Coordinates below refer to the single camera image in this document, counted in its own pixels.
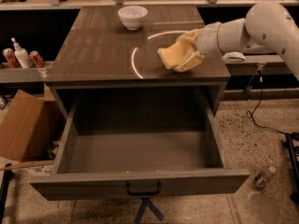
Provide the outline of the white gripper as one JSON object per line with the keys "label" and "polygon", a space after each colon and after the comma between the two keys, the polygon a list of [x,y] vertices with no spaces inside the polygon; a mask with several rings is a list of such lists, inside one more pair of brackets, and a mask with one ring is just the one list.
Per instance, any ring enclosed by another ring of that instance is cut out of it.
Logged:
{"label": "white gripper", "polygon": [[220,22],[214,22],[206,25],[201,30],[193,29],[180,35],[177,38],[177,42],[196,44],[198,51],[202,55],[198,51],[191,52],[190,55],[183,59],[182,62],[179,62],[173,70],[182,73],[201,64],[204,60],[204,56],[207,58],[220,57],[222,55],[218,45],[218,31],[220,26]]}

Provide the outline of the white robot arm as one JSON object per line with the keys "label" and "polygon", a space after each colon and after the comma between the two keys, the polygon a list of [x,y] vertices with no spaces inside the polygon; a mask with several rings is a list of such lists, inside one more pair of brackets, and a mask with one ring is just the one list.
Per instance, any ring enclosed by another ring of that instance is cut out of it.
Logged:
{"label": "white robot arm", "polygon": [[194,44],[201,55],[217,58],[229,52],[275,52],[299,79],[299,28],[278,2],[262,1],[245,18],[210,23],[177,38]]}

